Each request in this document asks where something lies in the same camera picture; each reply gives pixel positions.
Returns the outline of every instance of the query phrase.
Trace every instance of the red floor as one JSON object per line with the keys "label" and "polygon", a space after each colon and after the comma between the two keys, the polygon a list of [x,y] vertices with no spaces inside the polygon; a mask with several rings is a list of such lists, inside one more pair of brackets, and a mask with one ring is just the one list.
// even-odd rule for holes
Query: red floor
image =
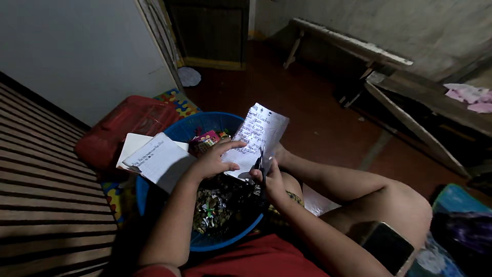
{"label": "red floor", "polygon": [[[290,118],[281,140],[285,148],[312,161],[357,168],[381,128],[340,108],[331,82],[298,63],[284,70],[283,61],[283,55],[253,42],[248,45],[246,71],[196,68],[202,81],[185,92],[203,111],[239,116],[258,102]],[[397,138],[390,140],[369,171],[404,182],[427,198],[440,184],[464,184],[464,179]]]}

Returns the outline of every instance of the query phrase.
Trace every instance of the phone screen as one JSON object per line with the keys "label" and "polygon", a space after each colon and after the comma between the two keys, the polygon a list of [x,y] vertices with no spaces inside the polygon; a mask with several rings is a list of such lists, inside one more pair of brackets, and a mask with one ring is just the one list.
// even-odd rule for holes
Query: phone screen
{"label": "phone screen", "polygon": [[414,250],[409,242],[383,222],[361,246],[393,275],[398,273]]}

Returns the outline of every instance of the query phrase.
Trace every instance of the lined paper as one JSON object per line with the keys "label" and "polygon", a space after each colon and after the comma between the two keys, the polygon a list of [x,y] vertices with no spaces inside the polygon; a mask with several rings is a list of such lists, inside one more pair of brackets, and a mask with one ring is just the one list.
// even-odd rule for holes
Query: lined paper
{"label": "lined paper", "polygon": [[250,178],[249,171],[260,157],[260,149],[263,147],[265,147],[265,169],[268,170],[271,164],[269,158],[273,155],[273,150],[288,123],[289,118],[256,103],[249,109],[246,119],[232,138],[232,140],[244,141],[248,145],[229,150],[222,156],[223,162],[236,163],[241,169],[225,173],[242,180]]}
{"label": "lined paper", "polygon": [[171,193],[181,175],[195,160],[166,134],[159,133],[123,163]]}

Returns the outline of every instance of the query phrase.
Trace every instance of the wall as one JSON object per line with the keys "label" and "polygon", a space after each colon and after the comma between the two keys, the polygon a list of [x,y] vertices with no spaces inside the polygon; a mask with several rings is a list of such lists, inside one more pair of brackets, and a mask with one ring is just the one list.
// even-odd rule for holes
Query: wall
{"label": "wall", "polygon": [[256,16],[256,0],[249,0],[248,39],[253,39]]}
{"label": "wall", "polygon": [[0,71],[90,126],[176,87],[133,0],[3,1],[0,37]]}
{"label": "wall", "polygon": [[409,71],[441,80],[492,46],[490,0],[257,0],[255,30],[273,36],[301,17],[414,60]]}

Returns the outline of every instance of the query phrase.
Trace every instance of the smartphone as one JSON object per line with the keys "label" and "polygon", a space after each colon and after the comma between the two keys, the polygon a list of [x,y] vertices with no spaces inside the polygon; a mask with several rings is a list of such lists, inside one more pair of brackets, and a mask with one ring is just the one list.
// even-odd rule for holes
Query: smartphone
{"label": "smartphone", "polygon": [[385,222],[372,222],[359,245],[371,253],[393,276],[407,262],[414,247]]}

